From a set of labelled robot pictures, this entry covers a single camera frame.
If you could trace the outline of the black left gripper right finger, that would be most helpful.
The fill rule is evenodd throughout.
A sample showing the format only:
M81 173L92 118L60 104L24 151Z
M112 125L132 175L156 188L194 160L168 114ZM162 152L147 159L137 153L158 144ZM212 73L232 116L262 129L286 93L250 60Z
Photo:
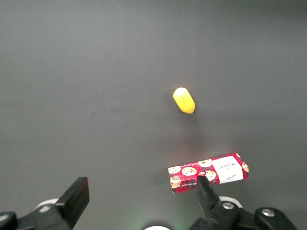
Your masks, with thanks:
M278 209L260 207L252 214L233 201L221 200L205 176L197 180L197 198L203 217L190 226L191 230L297 229L291 220Z

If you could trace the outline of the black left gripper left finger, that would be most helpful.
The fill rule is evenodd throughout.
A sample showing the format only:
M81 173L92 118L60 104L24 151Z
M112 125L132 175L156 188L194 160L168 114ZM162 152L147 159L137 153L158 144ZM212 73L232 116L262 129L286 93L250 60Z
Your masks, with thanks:
M0 214L2 230L71 230L89 203L87 177L79 177L60 198L41 202L29 214L18 218L15 212Z

